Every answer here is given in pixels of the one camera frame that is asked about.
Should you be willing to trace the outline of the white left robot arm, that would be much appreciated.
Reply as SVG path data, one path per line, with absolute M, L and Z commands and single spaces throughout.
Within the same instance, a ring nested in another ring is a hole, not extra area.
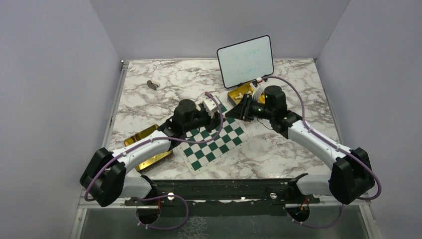
M 188 142 L 187 133 L 194 129 L 202 127 L 207 132 L 217 129 L 210 139 L 213 141 L 220 134 L 223 122 L 218 98 L 207 94 L 207 99 L 199 104 L 181 100 L 173 115 L 146 138 L 115 151 L 102 147 L 93 154 L 80 178 L 80 184 L 86 190 L 85 200 L 96 201 L 101 207 L 125 197 L 138 197 L 147 205 L 153 203 L 157 192 L 152 188 L 152 182 L 142 176 L 130 184 L 128 172 L 153 156 Z

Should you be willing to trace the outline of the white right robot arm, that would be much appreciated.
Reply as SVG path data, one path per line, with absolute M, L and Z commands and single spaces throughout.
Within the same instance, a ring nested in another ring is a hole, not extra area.
M 349 205 L 375 186 L 369 155 L 364 149 L 350 149 L 326 136 L 317 136 L 318 131 L 303 121 L 302 116 L 288 109 L 281 87 L 266 87 L 264 98 L 260 103 L 246 94 L 225 116 L 242 121 L 268 120 L 272 130 L 306 148 L 330 170 L 325 175 L 304 174 L 293 179 L 287 189 L 292 202 L 298 203 L 307 195 L 324 195 Z

